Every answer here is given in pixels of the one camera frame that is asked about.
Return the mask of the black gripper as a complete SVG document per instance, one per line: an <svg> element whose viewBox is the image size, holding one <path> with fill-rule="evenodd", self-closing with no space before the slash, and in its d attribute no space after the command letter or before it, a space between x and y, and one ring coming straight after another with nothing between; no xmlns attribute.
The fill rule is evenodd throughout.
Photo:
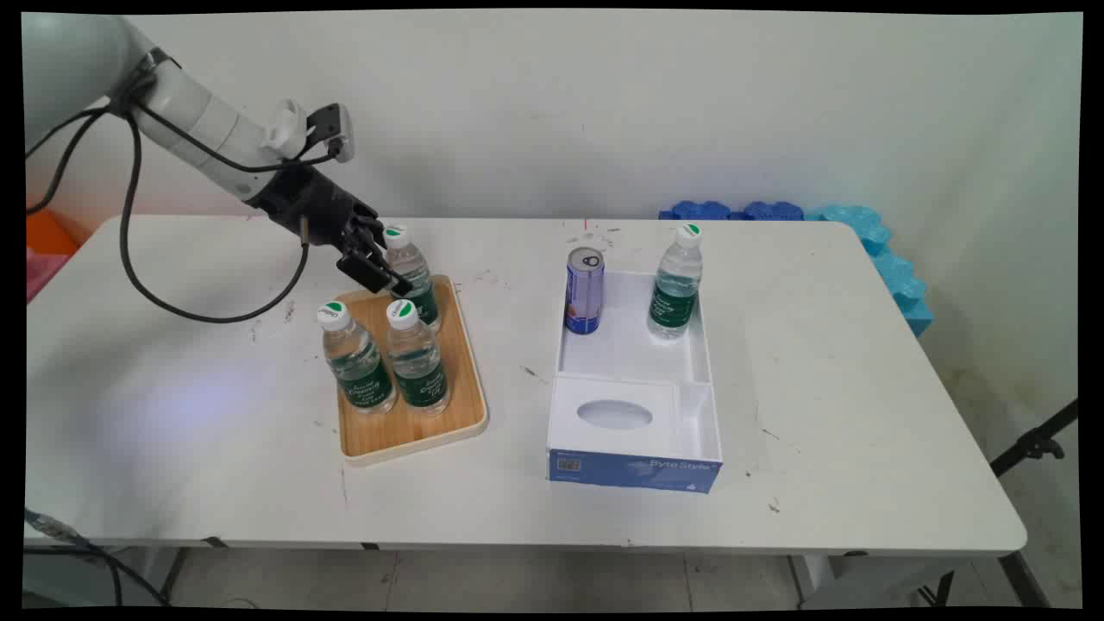
<svg viewBox="0 0 1104 621"><path fill-rule="evenodd" d="M375 209L315 166L291 166L274 172L261 192L248 200L248 206L263 210L273 223L294 235L300 233L300 217L307 217L309 243L339 250L344 248L348 220L354 220L355 248L344 248L336 269L371 293L388 291L402 298L413 291L411 281L382 259L386 254L386 240Z"/></svg>

